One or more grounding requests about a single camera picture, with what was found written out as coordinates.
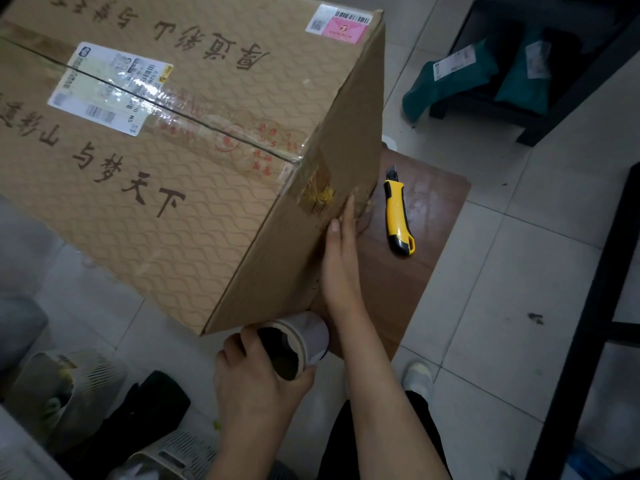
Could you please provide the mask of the person's right hand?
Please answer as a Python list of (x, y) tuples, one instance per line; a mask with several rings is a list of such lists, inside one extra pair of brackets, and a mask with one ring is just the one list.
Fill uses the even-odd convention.
[(353, 195), (348, 197), (341, 216), (336, 219), (341, 223), (343, 272), (340, 275), (326, 273), (326, 231), (321, 268), (321, 291), (332, 321), (340, 327), (349, 319), (365, 313), (358, 265)]

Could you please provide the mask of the person's left hand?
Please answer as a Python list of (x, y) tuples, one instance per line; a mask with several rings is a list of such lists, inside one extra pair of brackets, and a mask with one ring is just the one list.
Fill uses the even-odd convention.
[(215, 355), (214, 387), (221, 429), (283, 428), (285, 434), (304, 396), (287, 393), (257, 334), (245, 326), (225, 339)]

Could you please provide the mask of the clear packing tape roll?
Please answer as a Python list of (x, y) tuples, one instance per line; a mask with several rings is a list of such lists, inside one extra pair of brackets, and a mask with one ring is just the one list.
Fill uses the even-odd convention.
[(326, 323), (311, 311), (263, 322), (257, 334), (277, 375), (286, 381), (318, 364), (330, 348)]

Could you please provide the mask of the large printed cardboard box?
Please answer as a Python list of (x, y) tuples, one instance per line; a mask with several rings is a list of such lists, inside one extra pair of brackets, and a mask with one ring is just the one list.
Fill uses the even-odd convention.
[(0, 196), (199, 335), (308, 308), (379, 181), (384, 11), (5, 1)]

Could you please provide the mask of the person's right forearm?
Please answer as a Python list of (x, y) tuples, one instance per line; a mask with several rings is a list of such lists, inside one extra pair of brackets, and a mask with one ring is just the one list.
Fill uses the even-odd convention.
[(360, 480), (451, 480), (362, 308), (335, 320)]

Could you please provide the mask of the person's left forearm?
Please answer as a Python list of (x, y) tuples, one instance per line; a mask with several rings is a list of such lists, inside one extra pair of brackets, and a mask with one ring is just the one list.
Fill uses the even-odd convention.
[(223, 428), (206, 480), (289, 480), (296, 475), (276, 459), (283, 428)]

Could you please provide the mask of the yellow black utility knife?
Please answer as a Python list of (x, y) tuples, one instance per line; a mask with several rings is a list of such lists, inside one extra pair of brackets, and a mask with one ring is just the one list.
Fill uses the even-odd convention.
[(415, 252), (415, 240), (406, 215), (404, 184), (399, 181), (395, 166), (388, 168), (383, 190), (386, 204), (385, 224), (390, 249), (398, 256), (409, 257)]

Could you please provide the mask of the black trousers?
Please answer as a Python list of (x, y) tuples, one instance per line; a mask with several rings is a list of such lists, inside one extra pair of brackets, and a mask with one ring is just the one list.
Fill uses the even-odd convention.
[[(450, 473), (441, 437), (431, 417), (427, 400), (410, 390), (406, 390), (405, 395), (407, 395), (423, 428), (434, 444), (447, 473)], [(340, 409), (332, 427), (317, 474), (317, 480), (360, 480), (355, 430), (349, 399), (345, 401)]]

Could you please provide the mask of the brown wooden stool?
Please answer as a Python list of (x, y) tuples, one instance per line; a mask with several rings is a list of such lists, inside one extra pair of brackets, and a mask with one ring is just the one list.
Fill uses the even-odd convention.
[[(391, 166), (404, 184), (409, 226), (417, 246), (411, 257), (394, 253), (387, 241), (382, 183)], [(383, 145), (379, 185), (358, 210), (357, 249), (364, 303), (390, 360), (435, 272), (469, 190), (466, 177)]]

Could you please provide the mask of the white shoe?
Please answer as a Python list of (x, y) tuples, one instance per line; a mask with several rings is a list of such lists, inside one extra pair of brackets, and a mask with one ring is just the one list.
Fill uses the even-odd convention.
[(434, 380), (426, 363), (410, 363), (404, 370), (401, 385), (405, 392), (417, 394), (427, 403), (433, 399)]

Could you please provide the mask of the white perforated plastic basket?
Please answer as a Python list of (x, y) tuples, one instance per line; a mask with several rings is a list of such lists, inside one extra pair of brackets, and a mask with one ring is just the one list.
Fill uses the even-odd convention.
[(126, 379), (124, 363), (98, 349), (37, 352), (10, 387), (4, 407), (52, 455), (100, 427)]
[(213, 436), (177, 429), (133, 453), (105, 480), (206, 480), (216, 456)]

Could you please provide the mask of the black bag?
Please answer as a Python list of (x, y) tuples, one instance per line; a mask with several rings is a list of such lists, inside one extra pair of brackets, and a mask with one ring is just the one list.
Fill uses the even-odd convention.
[(190, 405), (174, 379), (153, 371), (130, 387), (93, 436), (58, 457), (60, 465), (72, 480), (106, 480), (134, 453), (176, 430)]

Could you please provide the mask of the large green parcel bag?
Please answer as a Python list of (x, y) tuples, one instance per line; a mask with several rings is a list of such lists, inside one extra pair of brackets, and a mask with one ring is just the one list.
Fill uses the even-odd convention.
[(409, 122), (418, 122), (433, 104), (484, 86), (498, 72), (492, 38), (468, 45), (439, 61), (428, 62), (402, 98), (404, 116)]

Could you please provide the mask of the small green parcel bag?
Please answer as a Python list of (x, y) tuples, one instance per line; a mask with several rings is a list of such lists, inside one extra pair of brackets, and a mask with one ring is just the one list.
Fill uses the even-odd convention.
[(541, 28), (528, 28), (495, 96), (497, 102), (544, 116), (548, 113), (552, 44)]

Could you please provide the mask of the black low table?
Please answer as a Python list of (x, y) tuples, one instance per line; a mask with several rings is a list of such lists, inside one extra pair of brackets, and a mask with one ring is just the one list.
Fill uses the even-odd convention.
[[(551, 43), (548, 112), (537, 115), (495, 96), (527, 29)], [(437, 102), (432, 118), (469, 112), (523, 128), (533, 147), (640, 51), (640, 0), (474, 0), (450, 54), (489, 38), (499, 65), (491, 81)]]

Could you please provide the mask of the blue plastic item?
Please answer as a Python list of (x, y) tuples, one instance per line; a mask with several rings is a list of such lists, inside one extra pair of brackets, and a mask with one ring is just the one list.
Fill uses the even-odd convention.
[(580, 443), (574, 443), (559, 480), (627, 480), (626, 471), (615, 474)]

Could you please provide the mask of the black metal frame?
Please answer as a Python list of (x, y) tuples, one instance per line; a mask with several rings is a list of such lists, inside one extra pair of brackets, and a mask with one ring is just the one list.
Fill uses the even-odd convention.
[(628, 172), (525, 480), (560, 480), (607, 343), (640, 348), (640, 324), (615, 322), (640, 240), (640, 161)]

